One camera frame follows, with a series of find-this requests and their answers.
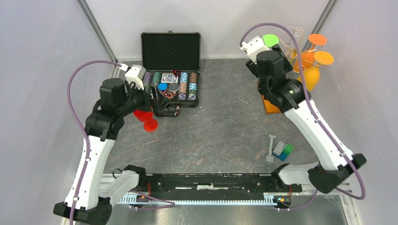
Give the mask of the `red plastic wine glass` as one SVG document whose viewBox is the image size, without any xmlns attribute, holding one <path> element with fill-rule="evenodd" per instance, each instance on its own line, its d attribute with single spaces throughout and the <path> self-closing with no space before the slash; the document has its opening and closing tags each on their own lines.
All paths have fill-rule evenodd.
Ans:
<svg viewBox="0 0 398 225">
<path fill-rule="evenodd" d="M 153 132 L 157 129 L 158 121 L 153 118 L 153 112 L 135 110 L 133 115 L 143 123 L 143 128 L 146 132 Z"/>
</svg>

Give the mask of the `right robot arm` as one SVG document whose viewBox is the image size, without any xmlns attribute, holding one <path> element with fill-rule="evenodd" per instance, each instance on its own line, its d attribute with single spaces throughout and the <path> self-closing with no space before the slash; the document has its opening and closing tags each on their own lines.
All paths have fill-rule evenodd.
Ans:
<svg viewBox="0 0 398 225">
<path fill-rule="evenodd" d="M 319 162 L 306 165 L 285 165 L 271 178 L 276 191 L 284 191 L 291 184 L 312 185 L 327 194 L 348 179 L 356 176 L 365 196 L 363 180 L 358 169 L 366 163 L 363 154 L 354 154 L 334 134 L 311 99 L 304 83 L 287 78 L 292 66 L 284 53 L 276 48 L 246 50 L 246 66 L 258 79 L 258 91 L 296 125 L 315 151 Z"/>
</svg>

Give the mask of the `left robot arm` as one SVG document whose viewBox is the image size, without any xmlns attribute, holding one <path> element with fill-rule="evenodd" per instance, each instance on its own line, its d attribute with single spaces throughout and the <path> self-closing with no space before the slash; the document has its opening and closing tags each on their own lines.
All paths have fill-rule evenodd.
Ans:
<svg viewBox="0 0 398 225">
<path fill-rule="evenodd" d="M 145 91 L 134 81 L 110 78 L 102 83 L 99 92 L 100 99 L 85 124 L 78 122 L 84 146 L 72 187 L 65 200 L 53 209 L 55 215 L 72 223 L 107 224 L 114 205 L 126 193 L 133 189 L 142 191 L 148 184 L 145 168 L 128 165 L 118 178 L 100 188 L 107 158 L 124 126 L 124 118 L 136 110 L 148 112 L 150 106 Z"/>
</svg>

